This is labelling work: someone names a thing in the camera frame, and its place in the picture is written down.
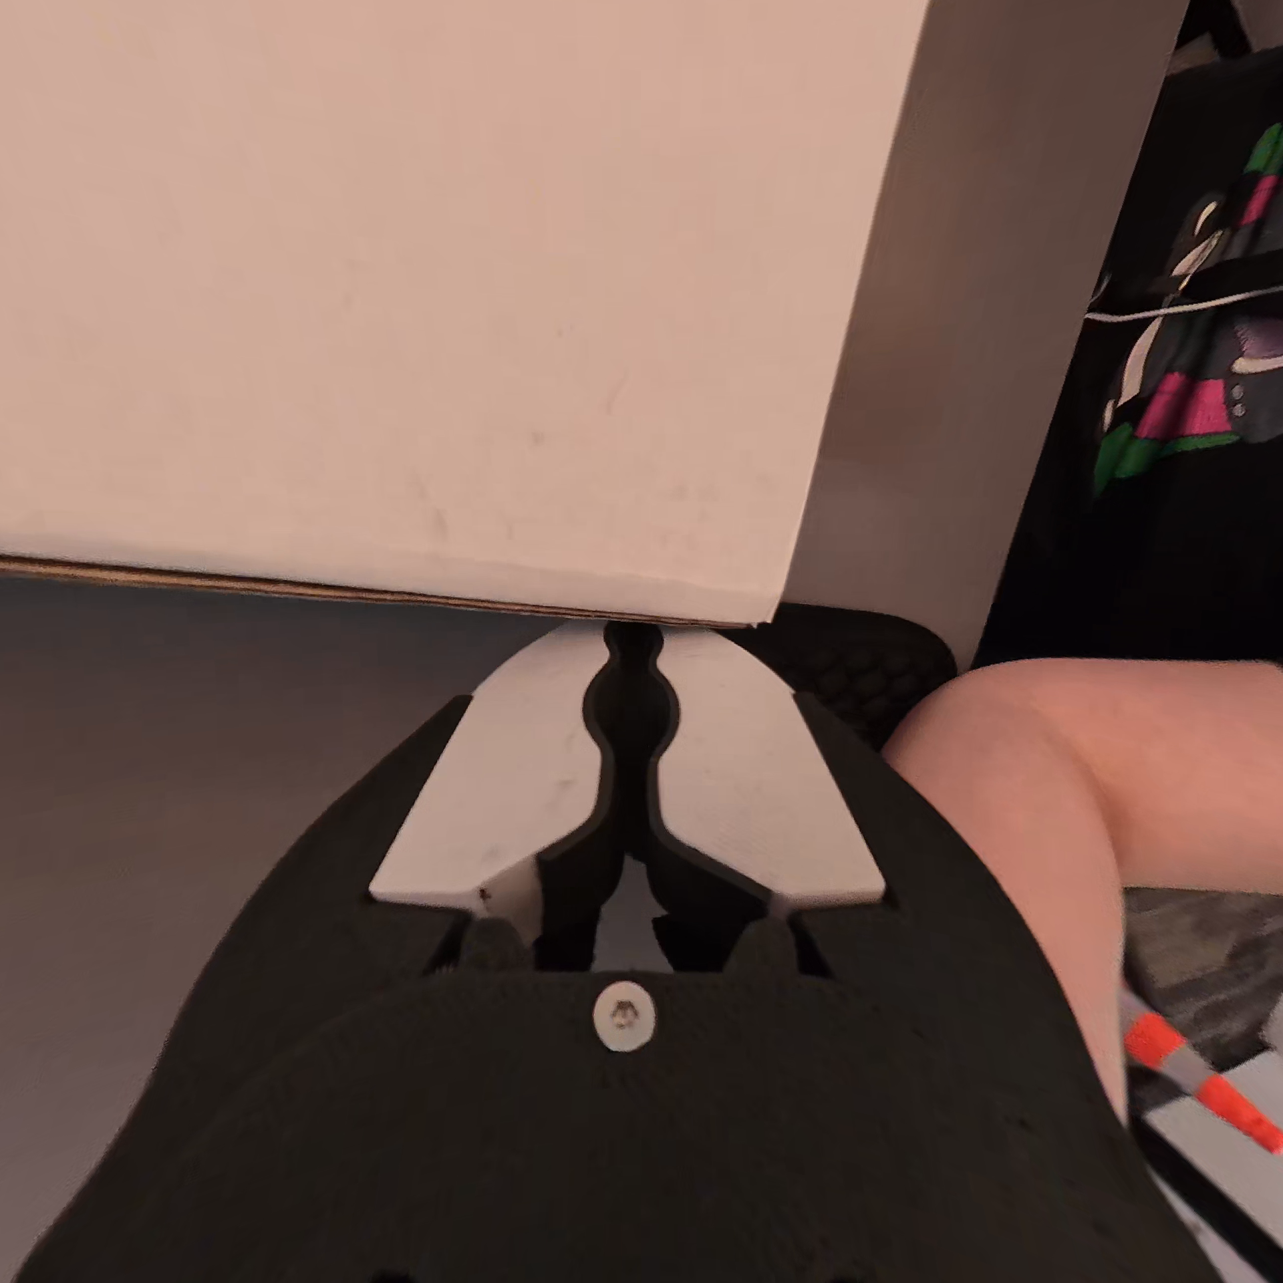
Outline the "person's bare leg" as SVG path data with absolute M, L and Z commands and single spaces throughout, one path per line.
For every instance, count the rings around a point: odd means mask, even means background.
M 1122 889 L 1279 893 L 1279 664 L 991 664 L 884 755 L 1013 901 L 1126 1118 Z

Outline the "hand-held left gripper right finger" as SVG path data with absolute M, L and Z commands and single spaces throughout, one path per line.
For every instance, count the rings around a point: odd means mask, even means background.
M 719 970 L 755 920 L 885 897 L 792 688 L 712 631 L 626 627 L 634 856 L 675 970 Z

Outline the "person's black printed shirt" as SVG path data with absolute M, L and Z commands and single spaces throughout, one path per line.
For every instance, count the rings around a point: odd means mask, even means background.
M 1160 91 L 977 664 L 1279 659 L 1279 47 Z

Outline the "white cardboard mailer box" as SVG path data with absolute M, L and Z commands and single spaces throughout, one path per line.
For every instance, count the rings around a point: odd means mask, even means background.
M 977 651 L 1185 2 L 3 2 L 3 574 Z

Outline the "orange grey striped rod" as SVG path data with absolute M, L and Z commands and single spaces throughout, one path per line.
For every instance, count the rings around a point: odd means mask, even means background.
M 1227 1074 L 1217 1072 L 1199 1052 L 1157 1012 L 1128 1002 L 1120 1012 L 1120 1044 L 1132 1061 L 1195 1098 L 1206 1113 L 1249 1136 L 1269 1154 L 1279 1154 L 1279 1125 L 1262 1113 Z

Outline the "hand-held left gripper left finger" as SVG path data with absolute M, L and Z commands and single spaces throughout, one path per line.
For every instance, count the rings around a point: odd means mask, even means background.
M 615 679 L 605 623 L 558 624 L 498 664 L 466 699 L 369 897 L 502 920 L 543 970 L 587 970 L 627 843 L 595 707 Z

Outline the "black mesh chair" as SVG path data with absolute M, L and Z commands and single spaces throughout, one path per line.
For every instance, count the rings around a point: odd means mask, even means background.
M 884 748 L 924 698 L 959 676 L 953 648 L 905 616 L 783 604 L 755 631 L 762 656 L 857 738 Z

